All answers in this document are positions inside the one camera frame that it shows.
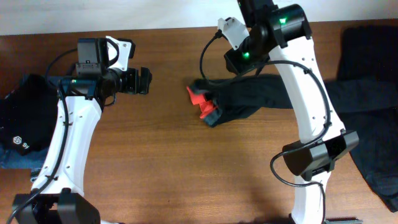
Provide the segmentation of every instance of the green indicator light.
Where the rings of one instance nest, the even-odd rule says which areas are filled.
[[[287,18],[279,19],[279,22],[280,22],[281,24],[286,24],[286,19],[287,19]]]
[[[250,58],[250,53],[249,52],[243,53],[242,57],[243,57],[243,59],[247,60]]]

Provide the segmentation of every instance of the black fabric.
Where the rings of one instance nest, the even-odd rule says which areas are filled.
[[[358,133],[359,145],[351,151],[355,164],[392,212],[398,210],[397,39],[396,27],[346,30],[338,81],[325,84],[346,129]],[[206,92],[218,106],[211,119],[205,118],[211,127],[247,118],[260,107],[292,107],[279,76],[249,77],[221,88],[197,80],[190,88]]]
[[[57,120],[57,91],[43,77],[30,75],[0,100],[0,143],[25,155],[49,146]]]

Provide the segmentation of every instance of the wall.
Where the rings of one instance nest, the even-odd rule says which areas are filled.
[[[396,0],[274,0],[310,21],[398,17]],[[242,20],[236,0],[0,0],[0,35],[216,26]]]

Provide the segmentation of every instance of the red cloth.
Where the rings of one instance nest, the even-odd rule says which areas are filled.
[[[206,118],[207,115],[212,113],[217,107],[213,104],[211,100],[206,101],[205,94],[194,94],[191,89],[187,86],[187,90],[189,92],[189,96],[191,98],[193,105],[199,105],[201,110],[200,118]]]

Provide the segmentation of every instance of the brown table surface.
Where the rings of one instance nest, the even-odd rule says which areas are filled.
[[[342,30],[397,21],[312,23],[315,50],[324,79],[336,76]],[[298,139],[292,110],[261,109],[248,119],[209,128],[200,120],[185,87],[199,78],[198,62],[216,29],[159,29],[0,37],[1,94],[23,73],[44,74],[60,53],[80,37],[123,37],[137,45],[130,66],[153,74],[146,96],[118,95],[99,121],[85,170],[85,198],[102,219],[125,223],[237,223],[287,217],[294,190],[269,169],[271,157]],[[225,69],[225,40],[208,49],[204,70],[212,78]],[[77,60],[71,54],[54,66],[63,75]],[[275,68],[265,70],[276,72]],[[280,174],[292,180],[282,160]],[[0,223],[17,193],[30,190],[28,170],[0,170]],[[329,218],[357,217],[366,223],[398,223],[371,192],[349,155],[336,164],[326,191]]]

